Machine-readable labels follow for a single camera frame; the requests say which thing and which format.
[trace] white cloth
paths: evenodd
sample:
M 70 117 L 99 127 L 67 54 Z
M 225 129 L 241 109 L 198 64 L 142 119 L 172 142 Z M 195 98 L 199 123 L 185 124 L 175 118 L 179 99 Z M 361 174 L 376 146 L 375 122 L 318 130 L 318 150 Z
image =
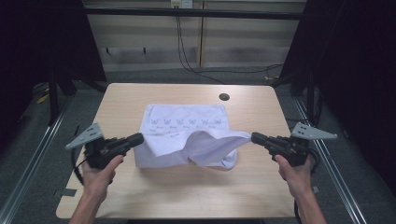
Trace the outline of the white cloth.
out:
M 229 130 L 223 105 L 148 105 L 140 130 L 145 142 L 134 148 L 137 167 L 187 164 L 233 168 L 236 148 L 250 134 Z

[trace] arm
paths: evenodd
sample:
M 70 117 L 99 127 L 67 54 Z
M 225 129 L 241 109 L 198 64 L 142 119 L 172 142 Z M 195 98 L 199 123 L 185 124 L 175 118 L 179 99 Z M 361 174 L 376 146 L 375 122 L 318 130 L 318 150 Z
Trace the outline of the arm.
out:
M 107 196 L 107 187 L 115 176 L 115 169 L 122 163 L 123 157 L 115 157 L 107 167 L 100 171 L 92 169 L 87 162 L 82 163 L 84 174 L 84 192 L 78 202 L 70 224 L 93 223 L 100 205 Z
M 311 188 L 311 161 L 298 167 L 291 167 L 280 155 L 275 159 L 279 164 L 279 173 L 288 182 L 291 196 L 296 200 L 301 220 L 304 224 L 325 224 L 326 220 L 320 210 L 317 198 Z

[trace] cable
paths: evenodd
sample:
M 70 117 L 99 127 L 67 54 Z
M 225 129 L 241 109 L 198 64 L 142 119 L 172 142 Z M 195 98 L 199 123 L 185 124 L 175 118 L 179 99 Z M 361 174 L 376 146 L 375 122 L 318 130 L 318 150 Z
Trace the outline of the cable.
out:
M 314 165 L 312 166 L 311 169 L 311 175 L 313 175 L 320 164 L 320 155 L 312 148 L 308 149 L 308 153 L 315 159 Z
M 81 185 L 84 185 L 84 180 L 82 178 L 81 173 L 79 172 L 78 167 L 86 160 L 82 161 L 78 166 L 76 166 L 76 148 L 72 148 L 72 155 L 71 155 L 71 159 L 72 159 L 72 165 L 73 165 L 73 171 L 77 177 L 77 179 L 79 180 L 79 182 L 81 183 Z
M 213 77 L 208 77 L 208 76 L 201 75 L 201 74 L 195 72 L 195 71 L 192 69 L 192 67 L 191 67 L 190 64 L 189 64 L 189 61 L 187 60 L 186 51 L 184 50 L 184 42 L 183 42 L 183 37 L 182 37 L 182 35 L 181 35 L 180 17 L 176 17 L 176 20 L 177 20 L 177 52 L 178 52 L 178 58 L 179 58 L 179 60 L 180 60 L 180 63 L 181 63 L 181 65 L 184 67 L 184 69 L 186 69 L 186 70 L 189 71 L 189 72 L 194 73 L 194 74 L 197 75 L 197 76 L 206 77 L 206 78 L 212 79 L 212 80 L 214 80 L 214 81 L 216 81 L 216 82 L 218 82 L 218 83 L 220 83 L 220 84 L 225 85 L 224 82 L 222 82 L 222 81 L 220 81 L 220 80 L 218 80 L 218 79 L 215 79 L 215 78 L 213 78 Z M 185 65 L 185 64 L 183 63 L 183 61 L 181 60 L 180 43 L 181 43 L 181 47 L 182 47 L 182 50 L 183 50 L 184 59 L 185 59 L 186 64 L 187 64 L 188 67 L 186 67 L 186 65 Z
M 321 91 L 319 91 L 317 105 L 316 105 L 316 108 L 315 108 L 313 127 L 318 127 L 320 116 L 321 116 L 321 112 L 322 112 L 322 107 L 323 107 L 323 99 L 324 99 L 324 96 L 321 93 Z
M 182 60 L 182 58 L 181 58 L 180 43 L 181 43 L 181 50 L 182 50 L 183 55 L 184 55 L 184 61 L 185 61 L 185 63 L 187 64 L 187 66 L 183 63 L 183 60 Z M 190 66 L 189 61 L 188 61 L 188 59 L 187 59 L 186 51 L 184 50 L 184 42 L 183 42 L 183 37 L 182 37 L 182 34 L 181 34 L 181 22 L 180 22 L 180 17 L 177 17 L 177 51 L 178 51 L 178 58 L 179 58 L 179 60 L 180 60 L 181 65 L 184 67 L 184 69 L 186 69 L 186 70 L 189 71 L 189 72 L 194 73 L 194 74 L 197 75 L 197 76 L 206 77 L 206 78 L 212 79 L 212 80 L 214 80 L 214 81 L 216 81 L 216 82 L 218 82 L 218 83 L 224 84 L 224 85 L 225 85 L 224 82 L 222 82 L 222 81 L 220 81 L 220 80 L 218 80 L 218 79 L 215 79 L 215 78 L 213 78 L 213 77 L 204 76 L 204 75 L 202 75 L 202 73 L 254 74 L 254 73 L 262 73 L 262 72 L 265 72 L 265 73 L 267 74 L 267 77 L 269 77 L 268 71 L 270 71 L 270 70 L 272 70 L 272 69 L 275 69 L 275 68 L 277 68 L 277 67 L 283 65 L 283 63 L 280 63 L 280 64 L 271 64 L 271 65 L 267 66 L 265 69 L 256 70 L 256 71 L 231 71 L 231 70 L 206 70 L 206 71 L 196 71 L 196 70 L 194 70 L 194 69 Z

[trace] metal rail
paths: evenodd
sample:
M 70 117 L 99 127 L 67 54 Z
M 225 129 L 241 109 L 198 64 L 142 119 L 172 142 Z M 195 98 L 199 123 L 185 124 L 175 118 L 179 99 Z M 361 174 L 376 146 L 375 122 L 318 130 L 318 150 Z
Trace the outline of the metal rail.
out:
M 308 116 L 306 115 L 306 108 L 303 101 L 296 100 L 295 103 L 303 119 L 308 119 Z M 338 193 L 340 194 L 341 199 L 343 200 L 346 210 L 348 211 L 353 223 L 366 224 L 367 222 L 363 216 L 363 213 L 361 212 L 361 209 L 359 208 L 358 203 L 356 202 L 355 198 L 350 192 L 344 178 L 341 176 L 341 173 L 338 170 L 334 160 L 332 159 L 332 155 L 330 154 L 323 140 L 314 140 L 313 142 L 315 143 L 315 146 L 318 149 L 318 153 L 320 154 L 320 157 L 322 158 L 324 165 L 329 171 L 329 175 L 332 178 L 332 182 L 337 188 Z
M 31 185 L 35 177 L 35 174 L 37 173 L 38 168 L 40 167 L 41 162 L 44 160 L 44 157 L 47 154 L 47 151 L 50 147 L 50 143 L 52 142 L 53 137 L 58 132 L 62 120 L 64 119 L 65 111 L 69 107 L 71 101 L 72 101 L 72 97 L 68 97 L 66 99 L 66 102 L 64 103 L 64 109 L 61 111 L 59 117 L 46 130 L 46 133 L 41 139 L 40 144 L 35 150 L 35 154 L 33 155 L 32 159 L 30 159 L 29 164 L 24 170 L 16 187 L 8 196 L 5 204 L 0 210 L 1 224 L 9 224 L 11 223 L 12 219 L 15 217 L 15 214 L 17 213 L 17 210 L 20 207 L 24 196 Z
M 129 16 L 169 16 L 169 17 L 208 17 L 299 21 L 317 19 L 326 14 L 304 14 L 296 12 L 233 11 L 188 8 L 156 7 L 37 7 L 36 12 L 84 13 L 91 15 L 129 15 Z

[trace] wooden table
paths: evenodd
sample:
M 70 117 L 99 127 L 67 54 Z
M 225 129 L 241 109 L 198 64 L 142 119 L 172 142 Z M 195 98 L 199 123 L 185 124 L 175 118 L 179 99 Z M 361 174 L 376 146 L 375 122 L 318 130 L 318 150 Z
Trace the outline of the wooden table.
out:
M 230 100 L 221 101 L 227 93 Z M 111 84 L 95 121 L 105 138 L 137 133 L 148 104 L 223 104 L 230 129 L 289 136 L 274 89 L 264 86 Z M 82 194 L 71 174 L 57 216 L 70 218 Z M 117 169 L 98 217 L 118 218 L 256 218 L 293 217 L 293 198 L 264 147 L 248 143 L 238 149 L 230 171 L 195 165 L 138 169 L 131 150 Z

